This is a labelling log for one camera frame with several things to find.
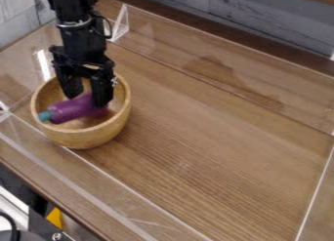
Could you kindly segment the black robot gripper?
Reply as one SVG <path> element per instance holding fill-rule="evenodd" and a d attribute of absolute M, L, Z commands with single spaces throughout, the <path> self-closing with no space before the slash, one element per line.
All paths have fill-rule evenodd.
<path fill-rule="evenodd" d="M 52 65 L 56 77 L 68 99 L 84 91 L 83 79 L 89 80 L 92 101 L 96 107 L 104 107 L 113 99 L 112 79 L 115 62 L 105 56 L 107 40 L 105 17 L 85 17 L 79 20 L 56 19 L 61 44 L 52 45 Z"/>

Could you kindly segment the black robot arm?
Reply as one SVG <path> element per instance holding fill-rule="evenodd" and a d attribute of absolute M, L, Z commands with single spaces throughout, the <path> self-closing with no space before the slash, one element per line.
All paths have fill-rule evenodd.
<path fill-rule="evenodd" d="M 105 56 L 111 24 L 95 10 L 97 0 L 47 0 L 56 15 L 61 46 L 52 45 L 52 65 L 68 99 L 84 92 L 89 81 L 92 102 L 103 107 L 113 99 L 115 62 Z"/>

